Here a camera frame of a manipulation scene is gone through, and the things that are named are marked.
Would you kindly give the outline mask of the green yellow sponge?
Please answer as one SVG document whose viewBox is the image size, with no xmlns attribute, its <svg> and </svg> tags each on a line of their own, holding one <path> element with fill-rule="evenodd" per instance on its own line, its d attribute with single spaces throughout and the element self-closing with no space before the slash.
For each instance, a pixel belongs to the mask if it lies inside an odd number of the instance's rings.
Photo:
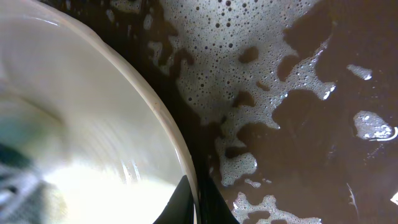
<svg viewBox="0 0 398 224">
<path fill-rule="evenodd" d="M 1 122 L 1 223 L 65 223 L 65 128 Z"/>
</svg>

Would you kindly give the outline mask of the white plate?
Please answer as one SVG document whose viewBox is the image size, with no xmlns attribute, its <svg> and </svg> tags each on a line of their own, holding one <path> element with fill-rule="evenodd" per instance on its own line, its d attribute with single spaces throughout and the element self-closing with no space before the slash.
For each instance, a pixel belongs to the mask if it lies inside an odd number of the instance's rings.
<svg viewBox="0 0 398 224">
<path fill-rule="evenodd" d="M 65 128 L 65 223 L 154 223 L 191 155 L 141 74 L 80 21 L 38 1 L 1 2 L 1 122 Z"/>
</svg>

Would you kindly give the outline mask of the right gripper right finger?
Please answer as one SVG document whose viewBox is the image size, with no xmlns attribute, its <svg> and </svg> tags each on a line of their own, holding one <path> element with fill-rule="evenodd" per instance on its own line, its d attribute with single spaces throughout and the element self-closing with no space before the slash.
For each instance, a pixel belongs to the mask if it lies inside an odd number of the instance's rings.
<svg viewBox="0 0 398 224">
<path fill-rule="evenodd" d="M 199 181 L 201 224 L 239 224 L 211 177 Z"/>
</svg>

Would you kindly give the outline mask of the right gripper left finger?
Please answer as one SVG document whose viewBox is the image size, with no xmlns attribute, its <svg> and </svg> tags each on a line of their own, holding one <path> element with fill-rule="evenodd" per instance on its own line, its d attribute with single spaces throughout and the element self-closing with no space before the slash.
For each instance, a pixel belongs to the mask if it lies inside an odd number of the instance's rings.
<svg viewBox="0 0 398 224">
<path fill-rule="evenodd" d="M 163 212 L 154 224 L 193 224 L 193 195 L 187 176 L 183 176 Z"/>
</svg>

